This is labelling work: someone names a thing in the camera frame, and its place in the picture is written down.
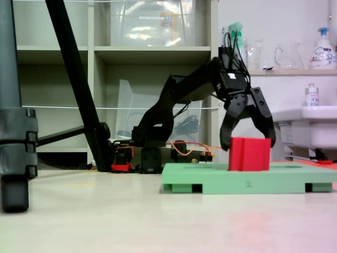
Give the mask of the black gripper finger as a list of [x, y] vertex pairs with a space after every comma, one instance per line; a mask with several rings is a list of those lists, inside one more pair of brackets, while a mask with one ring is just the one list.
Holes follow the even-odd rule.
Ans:
[[244, 118], [245, 105], [230, 105], [220, 127], [220, 145], [227, 151], [231, 146], [232, 131], [241, 118]]
[[254, 123], [254, 126], [271, 140], [270, 146], [273, 147], [276, 143], [276, 134], [272, 114], [269, 110], [267, 102], [259, 87], [251, 88], [250, 95], [253, 100], [253, 105], [249, 106], [249, 115]]

